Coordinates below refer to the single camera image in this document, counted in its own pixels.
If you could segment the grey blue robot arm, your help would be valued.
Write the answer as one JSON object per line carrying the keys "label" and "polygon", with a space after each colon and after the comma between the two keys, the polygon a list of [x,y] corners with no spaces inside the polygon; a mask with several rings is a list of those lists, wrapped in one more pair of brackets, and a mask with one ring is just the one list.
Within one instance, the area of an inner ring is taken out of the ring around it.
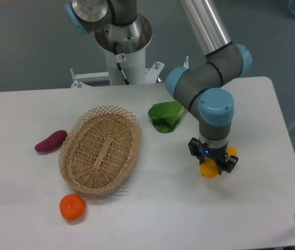
{"label": "grey blue robot arm", "polygon": [[[234,100],[223,86],[248,71],[252,57],[235,45],[212,1],[181,1],[206,62],[195,70],[173,69],[165,87],[199,122],[199,138],[190,153],[203,163],[214,161],[219,172],[231,172],[238,162],[227,152]],[[151,41],[150,22],[137,12],[136,1],[69,1],[65,10],[78,31],[94,33],[106,55],[111,85],[144,84],[145,48]]]}

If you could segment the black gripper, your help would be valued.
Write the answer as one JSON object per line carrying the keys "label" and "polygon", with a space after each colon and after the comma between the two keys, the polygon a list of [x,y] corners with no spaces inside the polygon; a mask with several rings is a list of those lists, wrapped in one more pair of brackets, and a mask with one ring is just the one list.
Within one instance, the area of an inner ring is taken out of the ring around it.
{"label": "black gripper", "polygon": [[221,148],[210,148],[207,143],[202,144],[193,137],[189,141],[188,147],[191,155],[198,159],[199,164],[202,164],[206,158],[213,160],[219,168],[219,174],[222,174],[223,171],[231,173],[239,160],[237,156],[227,155],[227,143]]}

